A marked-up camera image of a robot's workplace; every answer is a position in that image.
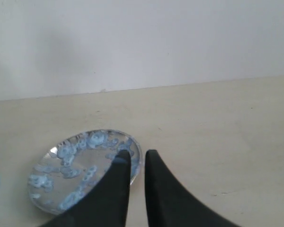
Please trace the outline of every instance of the white wall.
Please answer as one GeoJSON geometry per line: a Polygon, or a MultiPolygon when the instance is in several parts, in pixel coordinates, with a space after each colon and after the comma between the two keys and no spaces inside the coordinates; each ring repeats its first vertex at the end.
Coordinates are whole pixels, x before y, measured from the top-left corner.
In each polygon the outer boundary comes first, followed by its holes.
{"type": "Polygon", "coordinates": [[[284,0],[0,0],[0,100],[284,74],[284,0]]]}

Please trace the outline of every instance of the tabletop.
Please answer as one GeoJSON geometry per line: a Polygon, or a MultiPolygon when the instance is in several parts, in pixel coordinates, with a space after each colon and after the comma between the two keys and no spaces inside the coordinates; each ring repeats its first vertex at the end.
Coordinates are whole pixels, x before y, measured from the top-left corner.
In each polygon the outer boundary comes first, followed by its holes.
{"type": "MultiPolygon", "coordinates": [[[[0,227],[36,227],[27,178],[79,132],[117,129],[157,149],[200,201],[245,227],[284,227],[284,77],[0,101],[0,227]]],[[[143,170],[127,226],[147,227],[143,170]]]]}

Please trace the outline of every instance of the beige table surface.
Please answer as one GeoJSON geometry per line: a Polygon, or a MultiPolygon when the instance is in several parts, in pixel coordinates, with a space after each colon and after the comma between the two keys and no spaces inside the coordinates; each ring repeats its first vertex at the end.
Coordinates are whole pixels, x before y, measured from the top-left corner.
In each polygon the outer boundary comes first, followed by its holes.
{"type": "MultiPolygon", "coordinates": [[[[206,205],[245,227],[284,227],[284,77],[0,102],[0,227],[51,216],[26,191],[34,163],[64,138],[92,129],[155,148],[206,205]]],[[[146,227],[143,171],[127,226],[146,227]]]]}

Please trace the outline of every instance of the glass petri dish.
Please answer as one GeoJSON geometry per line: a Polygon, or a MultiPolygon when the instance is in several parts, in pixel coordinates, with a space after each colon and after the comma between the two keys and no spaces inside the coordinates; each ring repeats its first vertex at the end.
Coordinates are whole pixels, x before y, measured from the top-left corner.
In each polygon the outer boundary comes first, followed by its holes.
{"type": "Polygon", "coordinates": [[[64,140],[34,166],[27,183],[30,200],[44,212],[63,213],[98,183],[120,150],[132,157],[132,184],[143,163],[140,145],[132,136],[93,130],[64,140]]]}

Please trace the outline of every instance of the black rubber tip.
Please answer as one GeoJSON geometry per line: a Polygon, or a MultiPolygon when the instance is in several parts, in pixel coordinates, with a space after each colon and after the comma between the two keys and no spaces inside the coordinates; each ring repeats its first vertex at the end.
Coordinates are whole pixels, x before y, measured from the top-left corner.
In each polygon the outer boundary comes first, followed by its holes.
{"type": "Polygon", "coordinates": [[[122,150],[82,200],[41,227],[125,227],[130,174],[131,157],[122,150]]]}
{"type": "Polygon", "coordinates": [[[145,157],[145,199],[149,227],[238,227],[190,194],[156,150],[145,157]]]}

